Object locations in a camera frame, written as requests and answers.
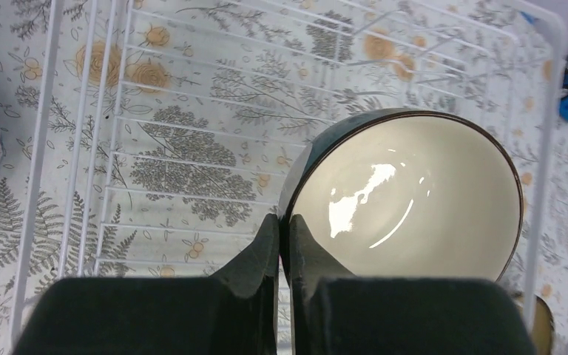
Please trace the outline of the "black gold-rimmed bowl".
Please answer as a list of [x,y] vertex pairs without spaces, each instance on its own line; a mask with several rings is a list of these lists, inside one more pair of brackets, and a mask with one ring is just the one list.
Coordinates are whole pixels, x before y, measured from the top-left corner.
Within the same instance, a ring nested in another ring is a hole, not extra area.
[[550,355],[552,353],[555,337],[553,315],[548,305],[540,297],[536,297],[531,337],[538,355]]

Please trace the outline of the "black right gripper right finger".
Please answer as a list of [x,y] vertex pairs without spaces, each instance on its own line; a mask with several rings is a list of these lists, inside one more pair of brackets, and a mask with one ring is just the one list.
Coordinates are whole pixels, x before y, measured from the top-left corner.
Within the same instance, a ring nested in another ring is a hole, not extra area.
[[479,279],[356,277],[288,223],[295,354],[534,354],[518,307]]

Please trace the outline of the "teal and cream bowl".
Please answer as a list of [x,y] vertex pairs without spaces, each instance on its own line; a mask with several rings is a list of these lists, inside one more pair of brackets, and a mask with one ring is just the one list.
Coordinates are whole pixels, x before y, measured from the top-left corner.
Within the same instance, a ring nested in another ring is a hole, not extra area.
[[496,281],[521,236],[521,181],[504,147],[445,112],[389,108],[319,133],[280,193],[284,223],[357,276]]

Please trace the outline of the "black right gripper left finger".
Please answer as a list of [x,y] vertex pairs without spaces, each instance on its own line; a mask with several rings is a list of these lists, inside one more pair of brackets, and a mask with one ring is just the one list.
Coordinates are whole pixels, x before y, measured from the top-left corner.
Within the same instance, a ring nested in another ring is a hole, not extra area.
[[66,278],[40,299],[15,354],[275,354],[279,221],[267,214],[207,277]]

